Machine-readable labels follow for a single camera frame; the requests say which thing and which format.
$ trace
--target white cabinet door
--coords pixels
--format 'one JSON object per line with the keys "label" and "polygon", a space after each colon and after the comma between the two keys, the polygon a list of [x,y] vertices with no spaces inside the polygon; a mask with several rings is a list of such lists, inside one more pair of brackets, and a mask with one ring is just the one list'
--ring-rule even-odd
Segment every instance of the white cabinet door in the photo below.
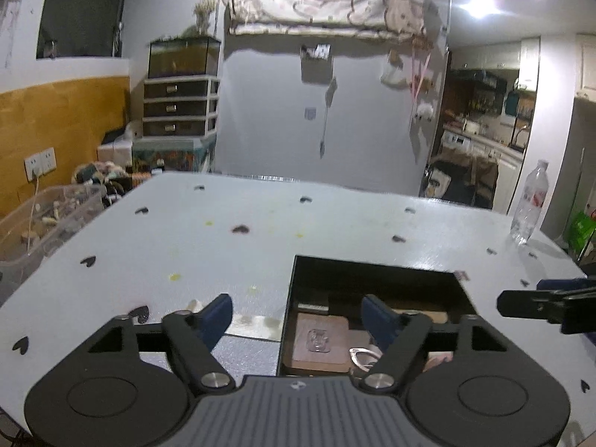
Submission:
{"label": "white cabinet door", "polygon": [[499,176],[497,178],[497,188],[495,196],[492,200],[493,212],[507,214],[509,203],[516,190],[517,179],[520,176],[522,164],[517,162],[510,162],[504,158],[499,160]]}
{"label": "white cabinet door", "polygon": [[451,69],[482,69],[484,68],[484,54],[482,47],[462,47],[453,51]]}
{"label": "white cabinet door", "polygon": [[519,88],[536,92],[538,89],[538,65],[540,63],[540,38],[521,41]]}
{"label": "white cabinet door", "polygon": [[519,42],[482,47],[485,69],[519,69],[522,46]]}
{"label": "white cabinet door", "polygon": [[575,95],[596,102],[596,36],[577,35]]}

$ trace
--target wood wainscoting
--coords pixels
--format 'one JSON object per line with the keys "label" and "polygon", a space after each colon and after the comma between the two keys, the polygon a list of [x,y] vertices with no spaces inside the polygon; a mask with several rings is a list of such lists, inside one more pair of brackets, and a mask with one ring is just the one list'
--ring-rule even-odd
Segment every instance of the wood wainscoting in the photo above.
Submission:
{"label": "wood wainscoting", "polygon": [[67,185],[77,165],[95,161],[106,131],[124,124],[129,77],[54,82],[0,94],[0,217],[30,198],[23,160],[54,147],[57,169],[39,188]]}

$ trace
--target circular cover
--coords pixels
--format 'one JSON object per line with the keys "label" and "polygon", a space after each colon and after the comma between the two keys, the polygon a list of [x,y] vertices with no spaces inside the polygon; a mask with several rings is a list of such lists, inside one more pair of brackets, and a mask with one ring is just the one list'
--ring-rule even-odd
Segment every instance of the circular cover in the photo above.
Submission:
{"label": "circular cover", "polygon": [[410,385],[406,404],[425,433],[454,447],[546,445],[570,409],[563,387],[537,364],[500,353],[428,370]]}
{"label": "circular cover", "polygon": [[56,447],[141,447],[181,422],[186,388],[172,373],[140,359],[89,355],[60,364],[29,391],[25,419],[34,436]]}

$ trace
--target clear plastic bin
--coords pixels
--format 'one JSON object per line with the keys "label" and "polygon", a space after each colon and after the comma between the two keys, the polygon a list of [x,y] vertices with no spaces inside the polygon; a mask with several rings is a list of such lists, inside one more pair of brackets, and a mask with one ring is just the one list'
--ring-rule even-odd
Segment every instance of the clear plastic bin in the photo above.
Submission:
{"label": "clear plastic bin", "polygon": [[[52,186],[0,221],[0,306],[74,234],[104,209],[101,185]],[[29,216],[35,200],[29,251]]]}

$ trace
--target kitchen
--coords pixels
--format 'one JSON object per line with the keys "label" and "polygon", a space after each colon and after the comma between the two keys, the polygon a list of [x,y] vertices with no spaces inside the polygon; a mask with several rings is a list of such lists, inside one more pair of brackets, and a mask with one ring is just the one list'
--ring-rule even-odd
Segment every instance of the kitchen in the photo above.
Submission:
{"label": "kitchen", "polygon": [[455,49],[424,196],[507,214],[532,130],[540,39]]}

